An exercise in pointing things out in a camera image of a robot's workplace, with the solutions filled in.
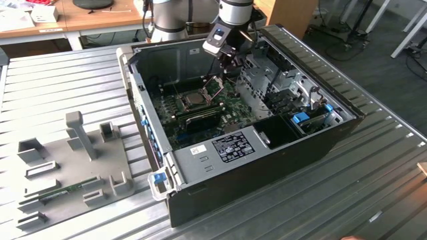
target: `wooden desk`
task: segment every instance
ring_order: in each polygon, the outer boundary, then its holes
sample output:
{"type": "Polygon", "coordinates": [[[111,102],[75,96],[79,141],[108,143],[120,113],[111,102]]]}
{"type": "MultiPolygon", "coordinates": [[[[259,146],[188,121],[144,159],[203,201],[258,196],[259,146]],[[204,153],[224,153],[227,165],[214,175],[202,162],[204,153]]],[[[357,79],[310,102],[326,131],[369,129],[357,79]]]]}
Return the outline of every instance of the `wooden desk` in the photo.
{"type": "Polygon", "coordinates": [[[76,7],[72,0],[60,1],[66,9],[68,31],[111,28],[126,25],[140,25],[140,28],[143,28],[143,17],[140,17],[139,11],[134,6],[134,0],[114,0],[111,8],[95,10],[91,14],[88,14],[90,10],[76,7]]]}
{"type": "Polygon", "coordinates": [[[134,0],[114,0],[112,8],[95,10],[91,14],[90,10],[76,7],[72,0],[58,0],[55,6],[60,14],[56,23],[36,23],[36,27],[0,32],[0,46],[66,38],[72,50],[82,50],[82,36],[143,28],[143,18],[134,6],[134,0]]]}
{"type": "Polygon", "coordinates": [[[267,25],[282,24],[299,39],[303,39],[318,0],[254,0],[254,2],[267,16],[267,25]]]}
{"type": "Polygon", "coordinates": [[[55,23],[34,23],[35,27],[23,28],[12,31],[3,31],[0,32],[0,40],[7,38],[16,38],[16,37],[27,37],[27,36],[36,36],[36,35],[50,35],[50,34],[59,34],[62,32],[67,32],[67,23],[64,17],[64,6],[62,0],[55,3],[59,18],[58,22],[55,23]]]}

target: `table leg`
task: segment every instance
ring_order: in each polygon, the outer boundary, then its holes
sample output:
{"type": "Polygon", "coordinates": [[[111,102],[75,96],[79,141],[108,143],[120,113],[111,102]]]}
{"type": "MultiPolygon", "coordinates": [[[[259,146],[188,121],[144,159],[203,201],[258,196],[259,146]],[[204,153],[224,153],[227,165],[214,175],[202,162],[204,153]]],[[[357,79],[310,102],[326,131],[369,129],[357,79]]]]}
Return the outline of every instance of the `table leg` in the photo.
{"type": "Polygon", "coordinates": [[[381,9],[379,9],[379,11],[378,11],[378,13],[377,13],[377,15],[375,15],[375,17],[373,19],[373,22],[370,23],[370,25],[369,25],[369,27],[366,29],[366,33],[367,34],[373,31],[373,29],[375,28],[377,24],[379,23],[381,18],[383,16],[385,12],[386,12],[387,6],[390,4],[390,1],[391,0],[386,0],[385,3],[382,4],[381,9]]]}
{"type": "Polygon", "coordinates": [[[423,12],[427,9],[427,3],[425,4],[425,6],[422,6],[422,8],[419,9],[418,13],[415,14],[415,16],[413,17],[411,21],[409,22],[406,28],[403,29],[403,32],[409,32],[414,23],[417,22],[417,20],[419,19],[421,15],[423,14],[423,12]]]}
{"type": "Polygon", "coordinates": [[[326,21],[325,21],[325,24],[326,24],[326,25],[330,24],[333,15],[334,15],[334,13],[335,13],[335,11],[337,11],[337,8],[339,7],[339,3],[341,3],[341,0],[335,0],[335,1],[334,1],[331,11],[327,13],[327,18],[326,18],[326,21]]]}
{"type": "Polygon", "coordinates": [[[357,3],[358,3],[358,0],[351,0],[350,4],[349,4],[349,7],[347,7],[347,10],[346,10],[346,13],[345,15],[342,16],[342,19],[339,20],[341,23],[346,23],[347,22],[347,19],[350,17],[350,14],[353,13],[354,11],[354,8],[357,6],[357,3]]]}
{"type": "Polygon", "coordinates": [[[68,39],[71,49],[74,51],[83,50],[83,46],[80,42],[80,33],[78,31],[66,32],[66,37],[68,39]]]}
{"type": "Polygon", "coordinates": [[[406,48],[406,46],[409,45],[410,41],[413,40],[415,34],[419,32],[419,30],[422,29],[425,23],[427,22],[427,12],[425,13],[425,16],[422,17],[422,19],[419,20],[418,24],[415,25],[413,31],[409,33],[409,35],[406,36],[403,42],[401,43],[401,45],[398,46],[398,48],[395,49],[394,53],[391,54],[393,58],[397,58],[397,56],[399,55],[399,53],[402,52],[402,50],[406,48]]]}

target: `label sticker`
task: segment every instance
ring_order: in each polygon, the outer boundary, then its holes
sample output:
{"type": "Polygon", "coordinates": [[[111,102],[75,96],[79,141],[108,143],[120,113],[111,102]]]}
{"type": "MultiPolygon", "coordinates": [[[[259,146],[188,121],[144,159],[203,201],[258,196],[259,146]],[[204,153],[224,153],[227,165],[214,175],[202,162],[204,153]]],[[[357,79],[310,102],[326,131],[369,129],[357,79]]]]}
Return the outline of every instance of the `label sticker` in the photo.
{"type": "Polygon", "coordinates": [[[234,160],[255,153],[255,150],[242,132],[212,141],[212,144],[224,163],[230,163],[234,160]]]}
{"type": "Polygon", "coordinates": [[[204,145],[196,146],[190,149],[192,155],[203,153],[206,150],[207,150],[207,147],[204,145]]]}
{"type": "Polygon", "coordinates": [[[200,48],[190,49],[190,55],[195,55],[200,53],[200,48]]]}
{"type": "Polygon", "coordinates": [[[39,30],[40,33],[50,33],[50,32],[62,32],[63,29],[62,28],[52,28],[52,29],[43,29],[39,30]]]}

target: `white box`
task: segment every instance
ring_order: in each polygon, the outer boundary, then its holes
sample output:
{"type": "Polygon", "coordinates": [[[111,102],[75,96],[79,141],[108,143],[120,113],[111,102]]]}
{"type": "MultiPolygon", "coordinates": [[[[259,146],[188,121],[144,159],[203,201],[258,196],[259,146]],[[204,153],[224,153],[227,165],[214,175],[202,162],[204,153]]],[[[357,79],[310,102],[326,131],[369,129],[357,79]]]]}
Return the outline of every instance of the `white box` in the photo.
{"type": "Polygon", "coordinates": [[[35,23],[28,12],[16,9],[3,11],[0,8],[0,32],[32,28],[34,26],[35,23]]]}
{"type": "Polygon", "coordinates": [[[55,6],[35,6],[31,12],[35,23],[56,23],[59,11],[55,6]]]}

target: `white label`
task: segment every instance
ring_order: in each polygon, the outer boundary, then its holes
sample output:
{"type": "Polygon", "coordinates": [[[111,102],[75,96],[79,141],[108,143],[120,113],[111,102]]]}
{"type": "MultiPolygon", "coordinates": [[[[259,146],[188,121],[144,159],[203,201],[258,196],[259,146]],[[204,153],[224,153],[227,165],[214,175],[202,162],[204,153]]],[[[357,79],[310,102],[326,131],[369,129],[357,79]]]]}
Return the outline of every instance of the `white label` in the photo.
{"type": "Polygon", "coordinates": [[[207,147],[204,145],[196,146],[192,149],[190,149],[192,155],[203,153],[206,150],[207,150],[207,147]]]}
{"type": "Polygon", "coordinates": [[[190,55],[199,54],[200,48],[190,49],[190,55]]]}
{"type": "Polygon", "coordinates": [[[43,29],[39,30],[40,33],[50,33],[50,32],[62,32],[63,29],[62,28],[52,28],[52,29],[43,29]]]}

